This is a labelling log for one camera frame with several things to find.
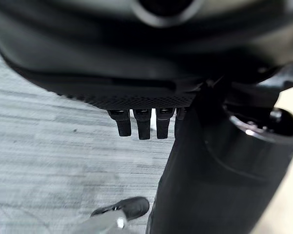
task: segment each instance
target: black cylinder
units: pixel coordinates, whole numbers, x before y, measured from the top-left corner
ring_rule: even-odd
[[[187,112],[149,218],[151,234],[248,234],[293,156],[293,116],[245,123],[211,96]]]

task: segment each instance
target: black shoe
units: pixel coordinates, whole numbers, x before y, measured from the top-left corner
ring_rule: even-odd
[[[108,211],[122,210],[128,221],[144,216],[149,210],[150,204],[145,197],[137,196],[121,200],[114,205],[99,208],[92,212],[91,217]]]

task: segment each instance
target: metal bolt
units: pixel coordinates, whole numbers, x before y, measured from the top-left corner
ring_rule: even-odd
[[[281,121],[282,118],[282,112],[280,109],[274,108],[271,112],[270,112],[270,118],[279,123]]]

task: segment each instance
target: gray carpet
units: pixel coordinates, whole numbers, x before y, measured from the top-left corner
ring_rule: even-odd
[[[107,113],[49,93],[0,58],[0,234],[67,234],[99,206],[154,201],[169,139],[119,137]],[[144,233],[147,216],[132,222]]]

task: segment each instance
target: shoe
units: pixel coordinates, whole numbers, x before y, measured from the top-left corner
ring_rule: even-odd
[[[122,210],[128,221],[144,216],[150,208],[150,204],[145,197],[137,196],[121,200],[114,205],[99,208],[92,212],[91,217],[100,215],[108,211]]]

